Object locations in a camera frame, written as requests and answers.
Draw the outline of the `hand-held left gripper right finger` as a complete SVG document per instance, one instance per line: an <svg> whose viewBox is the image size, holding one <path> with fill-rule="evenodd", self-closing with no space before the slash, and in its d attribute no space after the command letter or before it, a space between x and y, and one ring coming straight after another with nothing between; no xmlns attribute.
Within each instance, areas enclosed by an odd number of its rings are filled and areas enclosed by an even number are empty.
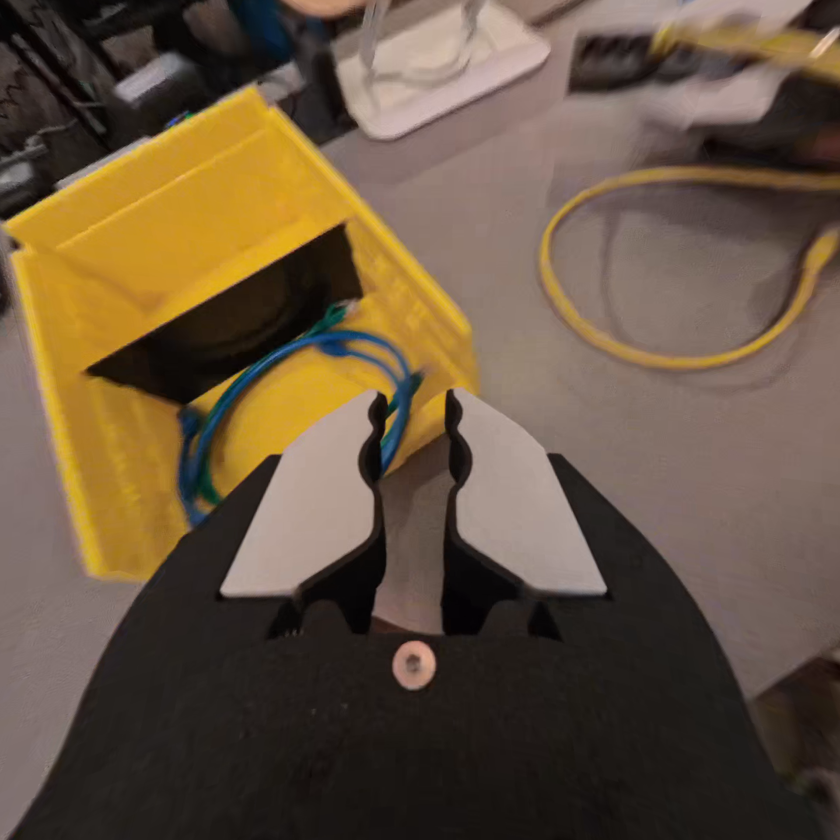
<svg viewBox="0 0 840 840"><path fill-rule="evenodd" d="M503 602L525 606L556 636L555 600L597 601L608 587L548 451L524 427L463 387L448 391L451 488L444 525L441 620L477 635Z"/></svg>

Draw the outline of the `black network switch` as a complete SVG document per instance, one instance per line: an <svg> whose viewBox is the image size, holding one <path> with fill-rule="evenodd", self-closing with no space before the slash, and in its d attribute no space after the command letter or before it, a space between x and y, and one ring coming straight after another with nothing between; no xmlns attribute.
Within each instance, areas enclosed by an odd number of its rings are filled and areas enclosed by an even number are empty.
<svg viewBox="0 0 840 840"><path fill-rule="evenodd" d="M719 81L739 74L749 63L728 56L676 47L651 52L648 35L584 35L574 42L568 92L600 93L654 83L673 85L699 78Z"/></svg>

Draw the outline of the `yellow plastic bin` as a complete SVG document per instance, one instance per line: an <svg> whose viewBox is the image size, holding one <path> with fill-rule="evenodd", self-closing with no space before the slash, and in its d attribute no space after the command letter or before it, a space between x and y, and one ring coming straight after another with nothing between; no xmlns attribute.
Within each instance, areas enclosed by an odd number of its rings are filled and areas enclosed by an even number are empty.
<svg viewBox="0 0 840 840"><path fill-rule="evenodd" d="M238 371L158 396L95 363L291 257L345 235L361 299L343 327L423 373L392 469L444 431L445 394L479 392L469 321L374 209L249 87L6 223L31 364L80 565L147 581L187 532L179 403L209 413Z"/></svg>

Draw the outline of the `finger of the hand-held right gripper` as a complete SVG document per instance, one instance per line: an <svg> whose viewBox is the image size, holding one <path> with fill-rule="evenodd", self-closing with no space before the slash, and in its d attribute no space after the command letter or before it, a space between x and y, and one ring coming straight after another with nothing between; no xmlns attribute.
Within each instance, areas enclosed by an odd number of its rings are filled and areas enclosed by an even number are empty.
<svg viewBox="0 0 840 840"><path fill-rule="evenodd" d="M753 25L776 31L795 21L812 1L692 1L681 6L681 23L705 27Z"/></svg>
<svg viewBox="0 0 840 840"><path fill-rule="evenodd" d="M640 112L647 123L671 130L754 124L770 111L790 75L785 69L750 66L720 79L691 77L649 88Z"/></svg>

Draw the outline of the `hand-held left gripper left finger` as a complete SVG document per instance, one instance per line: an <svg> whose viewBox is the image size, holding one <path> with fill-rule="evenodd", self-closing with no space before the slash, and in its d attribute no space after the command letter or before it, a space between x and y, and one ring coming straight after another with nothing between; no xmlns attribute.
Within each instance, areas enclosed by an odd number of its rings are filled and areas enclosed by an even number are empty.
<svg viewBox="0 0 840 840"><path fill-rule="evenodd" d="M353 634L370 632L385 572L379 481L387 401L365 391L265 460L218 509L232 526L218 587L226 606L273 605L282 629L333 604Z"/></svg>

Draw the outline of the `black bin divider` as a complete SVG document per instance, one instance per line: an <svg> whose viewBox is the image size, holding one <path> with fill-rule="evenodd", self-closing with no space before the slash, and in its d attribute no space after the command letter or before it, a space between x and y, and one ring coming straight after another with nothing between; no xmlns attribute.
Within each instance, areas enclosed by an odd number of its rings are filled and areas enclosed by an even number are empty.
<svg viewBox="0 0 840 840"><path fill-rule="evenodd" d="M90 365L86 374L185 405L310 330L334 303L362 295L346 224L340 224Z"/></svg>

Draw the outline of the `wooden stand with white base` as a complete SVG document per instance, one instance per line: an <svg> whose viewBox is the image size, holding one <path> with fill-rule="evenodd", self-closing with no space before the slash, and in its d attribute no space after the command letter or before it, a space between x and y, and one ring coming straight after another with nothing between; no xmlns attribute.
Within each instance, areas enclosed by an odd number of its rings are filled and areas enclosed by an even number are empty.
<svg viewBox="0 0 840 840"><path fill-rule="evenodd" d="M542 69L548 39L506 2L290 2L290 64L263 92L317 142L400 140Z"/></svg>

